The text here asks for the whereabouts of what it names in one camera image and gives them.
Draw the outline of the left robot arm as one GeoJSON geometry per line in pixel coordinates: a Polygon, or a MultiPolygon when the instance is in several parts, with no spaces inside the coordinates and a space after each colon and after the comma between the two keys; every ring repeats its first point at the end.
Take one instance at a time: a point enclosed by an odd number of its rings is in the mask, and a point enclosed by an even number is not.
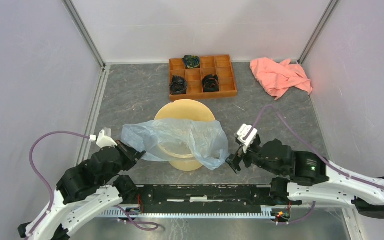
{"type": "Polygon", "coordinates": [[[102,147],[92,157],[68,169],[56,184],[50,206],[17,230],[25,240],[68,240],[103,211],[133,203],[139,189],[121,171],[133,168],[145,155],[120,141],[102,147]]]}

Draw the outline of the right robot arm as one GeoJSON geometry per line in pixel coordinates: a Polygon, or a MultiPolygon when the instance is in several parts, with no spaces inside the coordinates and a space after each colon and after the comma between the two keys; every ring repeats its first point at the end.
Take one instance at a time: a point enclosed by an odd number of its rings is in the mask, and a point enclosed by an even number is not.
{"type": "Polygon", "coordinates": [[[270,183],[266,205],[316,202],[353,206],[365,217],[384,219],[384,176],[366,177],[346,170],[315,153],[295,151],[274,139],[240,146],[226,163],[237,173],[240,163],[257,166],[276,177],[270,183]]]}

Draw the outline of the translucent blue trash bag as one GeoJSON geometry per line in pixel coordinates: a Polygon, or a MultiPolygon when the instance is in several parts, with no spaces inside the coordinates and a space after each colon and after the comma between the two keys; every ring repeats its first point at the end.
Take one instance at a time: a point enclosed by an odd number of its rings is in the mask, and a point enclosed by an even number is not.
{"type": "Polygon", "coordinates": [[[209,170],[225,163],[229,142],[221,123],[190,119],[164,118],[125,124],[122,143],[139,152],[150,162],[198,161],[209,170]]]}

